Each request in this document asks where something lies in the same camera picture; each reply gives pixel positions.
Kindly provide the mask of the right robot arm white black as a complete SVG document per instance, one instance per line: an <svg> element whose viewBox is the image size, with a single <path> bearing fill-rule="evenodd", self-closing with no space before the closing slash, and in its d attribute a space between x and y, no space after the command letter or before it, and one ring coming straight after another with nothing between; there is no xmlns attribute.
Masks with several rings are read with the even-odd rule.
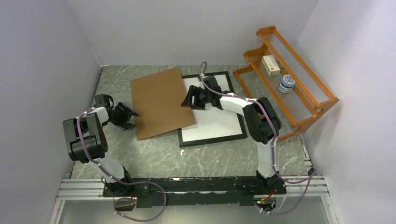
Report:
<svg viewBox="0 0 396 224"><path fill-rule="evenodd" d="M207 104L220 110L228 110L245 118L250 136L258 150L257 189L269 193L279 180L276 165L276 143L281 121L266 97L246 98L230 91L222 91L213 76L199 77L201 86L191 85L182 107L204 110Z"/></svg>

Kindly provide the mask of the brown backing board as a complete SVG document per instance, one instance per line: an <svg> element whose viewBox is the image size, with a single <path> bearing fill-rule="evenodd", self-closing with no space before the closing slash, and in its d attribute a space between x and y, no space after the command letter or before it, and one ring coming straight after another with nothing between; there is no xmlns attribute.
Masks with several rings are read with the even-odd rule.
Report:
<svg viewBox="0 0 396 224"><path fill-rule="evenodd" d="M178 67L131 80L130 86L137 140L196 124L192 109L181 106L187 90Z"/></svg>

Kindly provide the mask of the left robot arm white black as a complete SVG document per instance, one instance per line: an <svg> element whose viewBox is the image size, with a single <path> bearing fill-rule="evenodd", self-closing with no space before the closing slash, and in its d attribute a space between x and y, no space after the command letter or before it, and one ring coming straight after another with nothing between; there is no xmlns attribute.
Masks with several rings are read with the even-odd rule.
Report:
<svg viewBox="0 0 396 224"><path fill-rule="evenodd" d="M126 169L109 154L103 126L112 123L126 131L134 127L130 119L138 113L122 102L115 104L107 94L96 95L94 101L94 106L78 117L63 121L68 155L72 161L92 165L107 183L116 183L115 190L120 195L128 196L134 184Z"/></svg>

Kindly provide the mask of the black picture frame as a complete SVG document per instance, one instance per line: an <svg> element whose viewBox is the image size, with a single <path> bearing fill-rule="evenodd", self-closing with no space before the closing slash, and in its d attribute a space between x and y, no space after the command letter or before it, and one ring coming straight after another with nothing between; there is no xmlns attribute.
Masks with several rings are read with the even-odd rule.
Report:
<svg viewBox="0 0 396 224"><path fill-rule="evenodd" d="M199 145L206 145L206 144L213 144L213 143L219 143L219 142L226 142L226 141L232 141L232 140L241 140L247 138L247 131L243 122L243 118L240 114L239 119L241 120L241 128L243 131L243 134L241 135L233 135L233 136L227 136L227 137L220 137L220 138L214 138L214 139L208 139L208 140L197 140L197 141L192 141L192 142L186 142L182 143L181 142L181 129L177 130L178 134L178 140L179 140L179 146L182 147L193 147L193 146L199 146Z"/></svg>

